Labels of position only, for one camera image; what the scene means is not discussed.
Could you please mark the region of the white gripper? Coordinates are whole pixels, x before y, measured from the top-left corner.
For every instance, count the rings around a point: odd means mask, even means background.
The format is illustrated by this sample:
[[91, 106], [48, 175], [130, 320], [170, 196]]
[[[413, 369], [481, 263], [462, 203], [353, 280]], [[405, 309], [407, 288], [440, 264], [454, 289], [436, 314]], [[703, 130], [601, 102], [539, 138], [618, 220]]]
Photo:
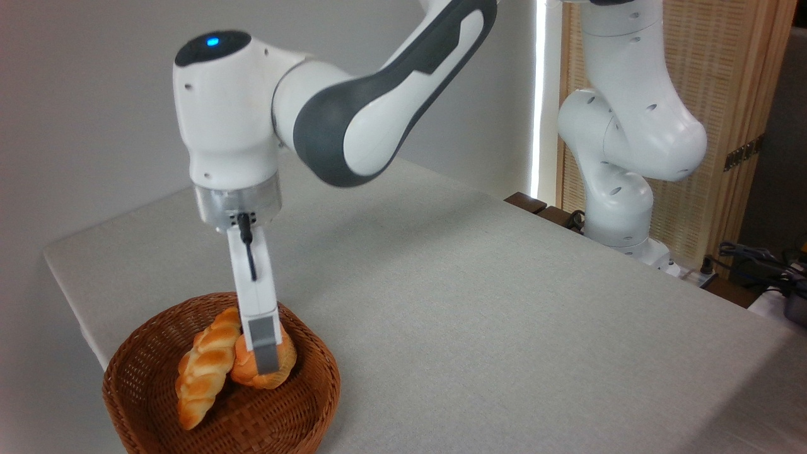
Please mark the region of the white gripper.
[[227, 230], [231, 270], [240, 316], [246, 320], [248, 350], [255, 357], [257, 373], [271, 374], [280, 369], [281, 321], [265, 230], [259, 225], [251, 232], [253, 241], [247, 248], [239, 227]]

